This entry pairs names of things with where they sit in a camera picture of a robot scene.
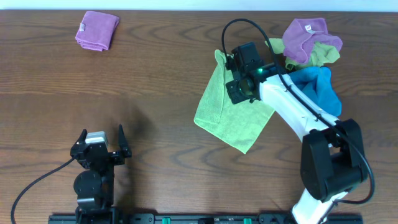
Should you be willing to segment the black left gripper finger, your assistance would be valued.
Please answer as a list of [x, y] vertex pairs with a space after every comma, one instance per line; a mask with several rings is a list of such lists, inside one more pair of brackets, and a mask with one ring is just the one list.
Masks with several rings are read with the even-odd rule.
[[129, 145], [124, 134], [123, 126], [121, 124], [119, 125], [118, 131], [118, 144], [120, 150], [122, 150], [123, 152], [129, 152]]
[[87, 136], [87, 130], [83, 129], [83, 131], [81, 132], [81, 134], [77, 140], [77, 144], [84, 144], [85, 140], [86, 140], [86, 136]]

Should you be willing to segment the green microfiber cloth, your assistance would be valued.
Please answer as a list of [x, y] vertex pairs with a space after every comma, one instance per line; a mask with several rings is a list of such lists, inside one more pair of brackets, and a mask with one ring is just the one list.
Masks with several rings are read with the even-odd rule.
[[232, 104], [226, 84], [233, 79], [222, 51], [215, 51], [216, 67], [198, 104], [194, 123], [226, 144], [247, 153], [274, 114], [261, 102]]

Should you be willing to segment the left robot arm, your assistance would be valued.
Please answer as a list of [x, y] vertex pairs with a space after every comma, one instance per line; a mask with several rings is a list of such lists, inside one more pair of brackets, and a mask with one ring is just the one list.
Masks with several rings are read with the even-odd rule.
[[105, 132], [83, 130], [70, 150], [70, 155], [85, 170], [73, 184], [77, 194], [77, 223], [124, 223], [122, 213], [114, 203], [114, 167], [125, 164], [132, 156], [123, 127], [118, 128], [119, 150], [108, 151]]

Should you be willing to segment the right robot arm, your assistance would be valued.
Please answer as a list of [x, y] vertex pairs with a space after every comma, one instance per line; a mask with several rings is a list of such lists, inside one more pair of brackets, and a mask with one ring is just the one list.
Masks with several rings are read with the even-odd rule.
[[252, 42], [233, 49], [226, 68], [233, 74], [226, 84], [233, 104], [263, 101], [302, 143], [305, 190], [284, 223], [362, 223], [359, 215], [331, 215], [336, 203], [368, 177], [359, 125], [322, 110], [278, 64], [266, 64]]

